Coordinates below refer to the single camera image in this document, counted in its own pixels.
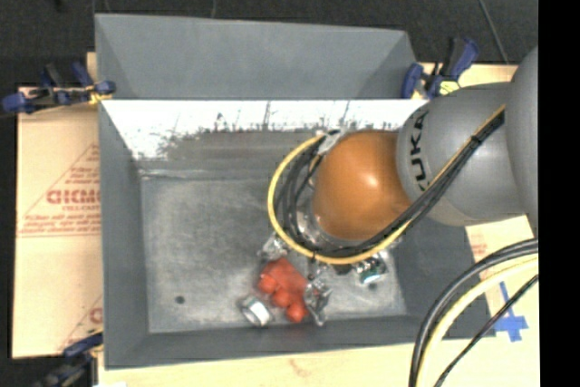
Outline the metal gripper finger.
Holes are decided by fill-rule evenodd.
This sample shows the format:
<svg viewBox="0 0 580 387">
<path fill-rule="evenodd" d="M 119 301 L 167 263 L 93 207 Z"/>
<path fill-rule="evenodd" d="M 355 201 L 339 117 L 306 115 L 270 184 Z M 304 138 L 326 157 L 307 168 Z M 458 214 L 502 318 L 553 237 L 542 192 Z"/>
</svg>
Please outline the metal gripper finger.
<svg viewBox="0 0 580 387">
<path fill-rule="evenodd" d="M 327 307 L 332 289 L 321 278 L 315 278 L 307 283 L 304 289 L 304 303 L 317 326 L 323 326 L 327 320 Z"/>
<path fill-rule="evenodd" d="M 271 234 L 257 252 L 261 261 L 275 261 L 288 255 L 287 244 L 277 234 Z"/>
</svg>

